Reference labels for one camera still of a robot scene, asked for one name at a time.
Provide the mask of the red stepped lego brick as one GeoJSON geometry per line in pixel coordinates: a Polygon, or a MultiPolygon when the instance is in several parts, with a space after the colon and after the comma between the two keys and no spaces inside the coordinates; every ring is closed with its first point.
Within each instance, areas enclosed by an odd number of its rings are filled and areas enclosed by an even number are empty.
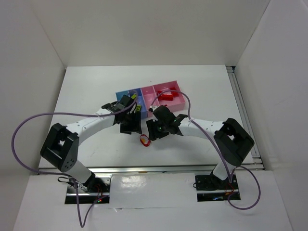
{"type": "Polygon", "coordinates": [[[173,95],[172,94],[162,94],[159,96],[160,101],[173,101],[173,95]]]}

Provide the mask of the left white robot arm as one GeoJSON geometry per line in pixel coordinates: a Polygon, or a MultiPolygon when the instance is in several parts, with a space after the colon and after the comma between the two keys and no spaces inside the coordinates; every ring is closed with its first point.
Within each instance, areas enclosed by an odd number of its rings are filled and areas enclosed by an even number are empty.
{"type": "Polygon", "coordinates": [[[79,182],[88,192],[96,190],[103,182],[78,161],[78,148],[97,132],[120,125],[120,133],[142,133],[141,113],[137,109],[138,93],[131,90],[120,101],[107,103],[95,114],[68,125],[54,124],[41,148],[41,156],[62,173],[79,182]]]}

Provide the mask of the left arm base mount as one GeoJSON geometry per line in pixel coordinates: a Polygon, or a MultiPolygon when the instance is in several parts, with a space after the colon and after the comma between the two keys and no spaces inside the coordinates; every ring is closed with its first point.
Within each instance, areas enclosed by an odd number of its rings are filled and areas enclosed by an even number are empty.
{"type": "MultiPolygon", "coordinates": [[[[66,205],[76,205],[77,195],[73,181],[68,177],[59,177],[57,181],[67,186],[64,203],[66,205]]],[[[111,175],[98,175],[91,189],[87,189],[79,182],[77,182],[77,186],[80,204],[90,205],[98,199],[97,204],[108,204],[110,202],[111,175]]]]}

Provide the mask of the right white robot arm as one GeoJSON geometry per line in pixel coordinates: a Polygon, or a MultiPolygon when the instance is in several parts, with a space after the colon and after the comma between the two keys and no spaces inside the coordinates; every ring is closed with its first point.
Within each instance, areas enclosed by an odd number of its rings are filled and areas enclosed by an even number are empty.
{"type": "Polygon", "coordinates": [[[210,141],[218,152],[220,162],[211,176],[215,181],[232,182],[235,169],[245,160],[255,145],[252,137],[233,118],[207,121],[189,115],[175,116],[166,106],[150,106],[153,118],[146,121],[149,139],[155,141],[167,135],[192,136],[210,141]]]}

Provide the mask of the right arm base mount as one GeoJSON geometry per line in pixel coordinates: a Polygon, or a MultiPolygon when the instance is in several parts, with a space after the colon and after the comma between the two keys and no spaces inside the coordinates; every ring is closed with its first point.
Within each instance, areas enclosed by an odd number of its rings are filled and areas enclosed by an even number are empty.
{"type": "Polygon", "coordinates": [[[241,200],[236,175],[232,181],[220,180],[210,171],[195,171],[193,187],[196,189],[197,202],[219,202],[241,200]]]}

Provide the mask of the red flower printed lego piece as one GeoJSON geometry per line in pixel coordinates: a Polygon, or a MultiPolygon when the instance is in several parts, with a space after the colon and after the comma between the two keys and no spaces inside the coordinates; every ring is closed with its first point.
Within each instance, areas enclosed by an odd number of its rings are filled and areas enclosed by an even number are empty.
{"type": "Polygon", "coordinates": [[[140,135],[140,142],[144,147],[148,147],[151,144],[151,140],[145,134],[140,135]]]}

